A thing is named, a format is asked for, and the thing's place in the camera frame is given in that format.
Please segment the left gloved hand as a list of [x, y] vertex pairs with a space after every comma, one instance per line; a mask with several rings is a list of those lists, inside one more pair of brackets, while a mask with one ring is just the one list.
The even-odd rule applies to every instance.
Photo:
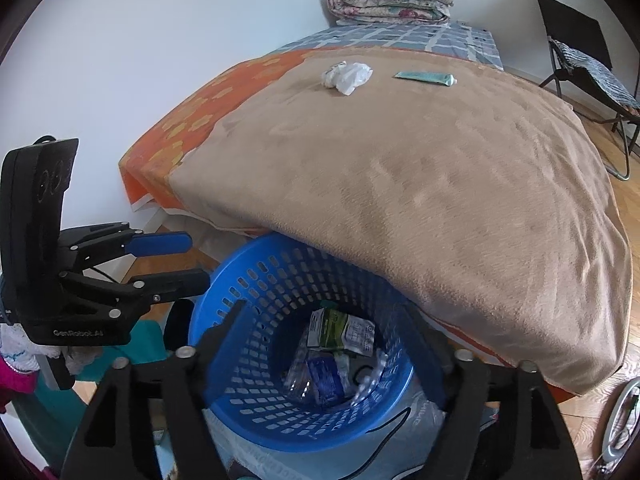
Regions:
[[35, 344], [20, 324], [1, 325], [1, 356], [17, 372], [40, 370], [39, 358], [62, 358], [71, 375], [79, 374], [102, 354], [100, 347], [55, 347]]

